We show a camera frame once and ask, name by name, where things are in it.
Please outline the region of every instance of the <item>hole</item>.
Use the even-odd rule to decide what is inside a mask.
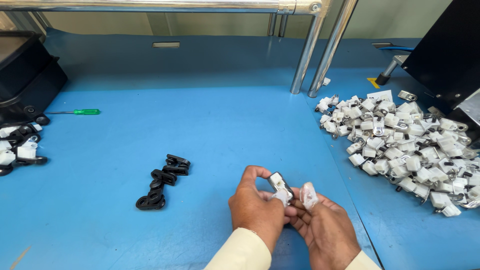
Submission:
[[[152,43],[152,48],[179,48],[180,41],[162,41]]]

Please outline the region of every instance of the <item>hand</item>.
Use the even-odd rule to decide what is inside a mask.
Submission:
[[[258,191],[257,177],[268,178],[272,173],[259,166],[247,166],[235,194],[228,200],[232,213],[233,230],[245,228],[257,233],[273,252],[283,225],[297,214],[294,207],[284,207],[281,200],[269,198],[273,193]]]
[[[305,239],[312,269],[344,270],[361,251],[347,212],[310,182],[292,190],[297,216],[290,224]]]

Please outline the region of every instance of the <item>workbench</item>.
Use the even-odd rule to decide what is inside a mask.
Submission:
[[[178,49],[152,42],[180,41]],[[202,269],[231,233],[227,200],[245,166],[279,171],[290,186],[313,182],[343,206],[361,248],[393,269],[473,269],[480,212],[446,218],[381,177],[353,168],[350,141],[319,129],[324,96],[423,86],[397,69],[376,77],[394,52],[376,40],[339,45],[318,98],[289,92],[304,43],[278,37],[75,35],[49,29],[45,46],[69,77],[48,111],[99,108],[100,115],[52,115],[41,131],[43,166],[0,178],[0,267],[15,269]],[[413,47],[419,39],[388,39]],[[317,42],[305,81],[325,40]],[[428,104],[427,95],[419,100]],[[141,211],[153,169],[167,154],[192,162],[166,186],[166,205]],[[271,190],[266,180],[257,187]],[[309,269],[308,250],[285,226],[272,269]]]

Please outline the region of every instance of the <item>left hand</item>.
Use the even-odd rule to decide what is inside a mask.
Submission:
[[[283,225],[290,217],[297,215],[294,207],[284,207],[281,200],[273,198],[271,192],[258,191],[255,186],[257,177],[268,178],[272,173],[260,166],[247,166],[235,194],[228,200],[232,214],[233,230],[245,228],[257,233],[273,252]]]

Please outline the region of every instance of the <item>black plastic bin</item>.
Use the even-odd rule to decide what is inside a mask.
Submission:
[[[13,98],[50,62],[51,56],[32,31],[0,31],[0,101]]]
[[[58,57],[48,54],[40,34],[0,31],[0,124],[50,122],[43,111],[67,82]]]

